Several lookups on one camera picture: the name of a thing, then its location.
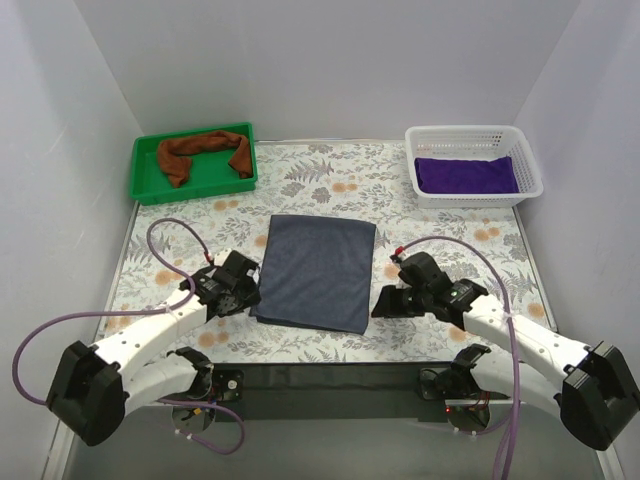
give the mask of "gray floor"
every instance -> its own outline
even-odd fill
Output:
[[[169,416],[167,408],[148,407],[98,447],[76,439],[65,479],[486,479],[501,436],[473,442],[395,419],[253,421],[244,447],[222,457],[157,425],[169,425]],[[205,437],[229,445],[236,429],[218,423]],[[510,478],[604,477],[595,452],[546,413],[523,406]]]

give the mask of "blue-gray towel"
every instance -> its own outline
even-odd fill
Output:
[[[369,323],[376,226],[273,215],[260,272],[259,322],[363,334]]]
[[[418,187],[425,193],[518,193],[511,157],[497,160],[416,158]]]

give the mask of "folded cloth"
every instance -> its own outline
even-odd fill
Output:
[[[240,178],[253,177],[249,140],[244,135],[224,130],[163,140],[158,145],[156,156],[160,170],[167,174],[169,183],[174,188],[178,188],[189,180],[189,170],[192,163],[191,157],[179,155],[219,152],[231,148],[235,148],[236,151],[229,160],[229,166],[240,174]]]
[[[363,334],[369,324],[376,226],[273,215],[260,271],[259,322]]]
[[[497,160],[416,158],[418,187],[425,193],[518,193],[511,157]]]

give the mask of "dark gray cloth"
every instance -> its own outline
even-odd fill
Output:
[[[273,215],[260,272],[259,322],[362,334],[369,323],[376,226]]]

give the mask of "white wall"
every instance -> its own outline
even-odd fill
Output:
[[[518,115],[544,194],[520,209],[561,331],[640,379],[640,4],[583,0]],[[640,419],[616,442],[640,478]]]
[[[140,129],[72,0],[0,3],[0,477],[39,479],[55,417],[13,388],[19,341],[50,318],[102,309],[132,204]],[[60,326],[27,350],[44,397],[63,348],[95,322]]]
[[[511,123],[579,0],[76,0],[145,133]]]

